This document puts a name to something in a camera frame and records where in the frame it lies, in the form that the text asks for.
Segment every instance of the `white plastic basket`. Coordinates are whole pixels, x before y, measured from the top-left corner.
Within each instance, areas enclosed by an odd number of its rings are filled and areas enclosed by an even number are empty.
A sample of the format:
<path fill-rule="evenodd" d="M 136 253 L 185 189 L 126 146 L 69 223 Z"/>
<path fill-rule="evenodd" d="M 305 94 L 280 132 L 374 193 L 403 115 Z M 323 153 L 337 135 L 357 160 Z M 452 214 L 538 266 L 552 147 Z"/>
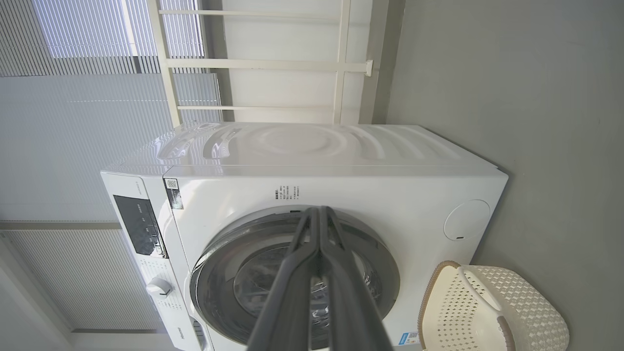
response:
<path fill-rule="evenodd" d="M 445 261 L 434 271 L 418 320 L 427 351 L 564 351 L 561 315 L 515 272 Z"/>

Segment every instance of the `basket handle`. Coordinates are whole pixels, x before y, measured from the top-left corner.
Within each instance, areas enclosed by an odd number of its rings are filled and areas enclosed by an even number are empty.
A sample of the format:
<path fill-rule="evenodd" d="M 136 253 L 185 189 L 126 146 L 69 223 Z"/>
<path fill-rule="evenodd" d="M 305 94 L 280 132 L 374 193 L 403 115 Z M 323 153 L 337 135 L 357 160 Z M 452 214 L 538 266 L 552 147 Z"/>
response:
<path fill-rule="evenodd" d="M 483 305 L 485 308 L 487 308 L 488 310 L 490 310 L 493 314 L 496 314 L 497 317 L 502 316 L 503 314 L 500 311 L 500 307 L 498 306 L 498 302 L 496 302 L 496 300 L 494 300 L 494 303 L 497 305 L 497 307 L 492 306 L 492 304 L 490 304 L 488 301 L 486 301 L 483 296 L 481 296 L 480 293 L 478 293 L 478 291 L 475 290 L 475 288 L 472 287 L 472 284 L 470 284 L 470 282 L 468 281 L 468 277 L 466 277 L 466 273 L 464 272 L 464 267 L 460 266 L 457 268 L 457 274 L 459 274 L 459 278 L 464 282 L 465 287 L 468 289 L 468 291 L 472 294 L 472 296 L 481 304 Z"/>

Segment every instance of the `washing machine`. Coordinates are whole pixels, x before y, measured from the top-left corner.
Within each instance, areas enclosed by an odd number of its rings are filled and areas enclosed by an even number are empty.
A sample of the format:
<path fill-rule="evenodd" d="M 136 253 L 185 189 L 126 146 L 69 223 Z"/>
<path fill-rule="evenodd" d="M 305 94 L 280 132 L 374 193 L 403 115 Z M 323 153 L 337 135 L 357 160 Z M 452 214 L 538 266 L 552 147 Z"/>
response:
<path fill-rule="evenodd" d="M 507 176 L 418 126 L 188 123 L 102 171 L 147 292 L 186 351 L 245 350 L 303 211 L 330 206 L 393 345 L 425 288 L 468 264 Z M 313 349 L 327 286 L 311 282 Z"/>

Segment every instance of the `round glass door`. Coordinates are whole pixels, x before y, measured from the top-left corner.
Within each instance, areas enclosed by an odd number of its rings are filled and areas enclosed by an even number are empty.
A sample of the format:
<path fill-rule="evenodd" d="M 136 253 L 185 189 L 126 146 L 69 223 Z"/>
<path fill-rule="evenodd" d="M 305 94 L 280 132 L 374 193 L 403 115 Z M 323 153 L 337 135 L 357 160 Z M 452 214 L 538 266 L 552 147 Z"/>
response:
<path fill-rule="evenodd" d="M 217 332 L 247 343 L 305 208 L 278 207 L 246 216 L 223 229 L 205 249 L 193 269 L 191 296 L 195 308 Z M 397 265 L 370 227 L 336 213 L 362 278 L 385 317 L 399 293 Z M 313 279 L 312 349 L 328 347 L 329 308 L 327 286 Z"/>

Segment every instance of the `corrugated panel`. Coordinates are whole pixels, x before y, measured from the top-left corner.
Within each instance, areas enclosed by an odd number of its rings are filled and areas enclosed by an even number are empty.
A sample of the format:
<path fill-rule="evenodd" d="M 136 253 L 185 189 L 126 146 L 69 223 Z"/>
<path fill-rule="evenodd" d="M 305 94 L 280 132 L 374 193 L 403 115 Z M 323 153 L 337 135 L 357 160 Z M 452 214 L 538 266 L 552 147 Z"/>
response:
<path fill-rule="evenodd" d="M 164 9 L 196 6 L 194 0 L 161 4 Z M 170 56 L 204 56 L 199 16 L 168 15 L 164 21 Z M 158 72 L 145 0 L 2 1 L 0 76 Z"/>
<path fill-rule="evenodd" d="M 197 104 L 219 104 L 215 79 L 175 77 Z M 0 106 L 0 220 L 117 220 L 99 171 L 172 128 L 159 74 L 5 77 Z"/>
<path fill-rule="evenodd" d="M 162 328 L 121 230 L 7 234 L 73 328 Z"/>

